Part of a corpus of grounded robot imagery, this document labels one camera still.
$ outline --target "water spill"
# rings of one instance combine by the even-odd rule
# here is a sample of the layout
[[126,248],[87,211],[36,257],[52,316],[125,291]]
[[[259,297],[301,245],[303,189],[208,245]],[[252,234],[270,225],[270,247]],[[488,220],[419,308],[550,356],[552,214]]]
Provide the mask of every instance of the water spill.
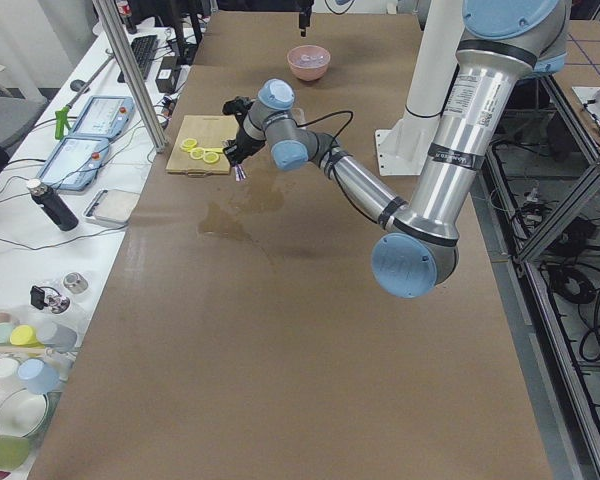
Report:
[[273,166],[250,170],[244,189],[229,200],[229,205],[239,213],[280,210],[284,205],[284,193],[275,185],[279,174]]
[[225,212],[215,202],[209,203],[206,218],[198,224],[198,233],[217,235],[233,240],[253,241],[236,216]]

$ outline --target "wooden cutting board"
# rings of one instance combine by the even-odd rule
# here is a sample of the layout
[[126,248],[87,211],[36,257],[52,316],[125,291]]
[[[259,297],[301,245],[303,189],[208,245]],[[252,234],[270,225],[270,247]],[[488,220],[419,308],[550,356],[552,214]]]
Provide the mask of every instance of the wooden cutting board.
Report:
[[223,140],[235,138],[237,130],[238,123],[231,116],[185,115],[167,162],[167,172],[192,176],[229,174],[231,166],[223,154],[216,163],[208,164],[192,159],[180,145],[187,138],[195,138],[199,147],[222,148]]

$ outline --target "white plate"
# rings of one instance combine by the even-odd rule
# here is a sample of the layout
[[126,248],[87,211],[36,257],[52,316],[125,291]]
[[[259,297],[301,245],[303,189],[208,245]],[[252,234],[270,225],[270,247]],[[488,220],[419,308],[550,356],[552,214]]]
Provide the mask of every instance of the white plate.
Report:
[[44,395],[20,390],[0,405],[0,435],[26,437],[42,424],[49,408]]

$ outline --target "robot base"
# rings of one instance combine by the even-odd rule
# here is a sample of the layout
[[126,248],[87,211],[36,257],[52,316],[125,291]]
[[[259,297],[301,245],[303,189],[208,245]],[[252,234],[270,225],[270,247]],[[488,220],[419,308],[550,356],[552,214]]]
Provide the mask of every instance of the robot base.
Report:
[[437,117],[427,120],[431,125],[420,129],[417,135],[413,135],[413,129],[406,129],[404,118],[398,120],[392,130],[376,130],[376,156],[381,176],[420,175],[438,124]]

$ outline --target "keyboard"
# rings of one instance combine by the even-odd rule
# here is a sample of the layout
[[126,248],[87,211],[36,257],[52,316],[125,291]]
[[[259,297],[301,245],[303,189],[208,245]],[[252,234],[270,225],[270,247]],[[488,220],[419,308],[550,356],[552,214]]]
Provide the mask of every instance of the keyboard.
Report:
[[[145,35],[143,37],[136,37],[131,42],[131,51],[133,56],[136,57],[136,63],[142,73],[142,78],[145,80],[149,76],[149,70],[151,70],[151,62],[153,62],[153,56],[156,54],[158,48],[158,36],[157,35]],[[118,75],[118,83],[124,83],[124,74],[120,72]]]

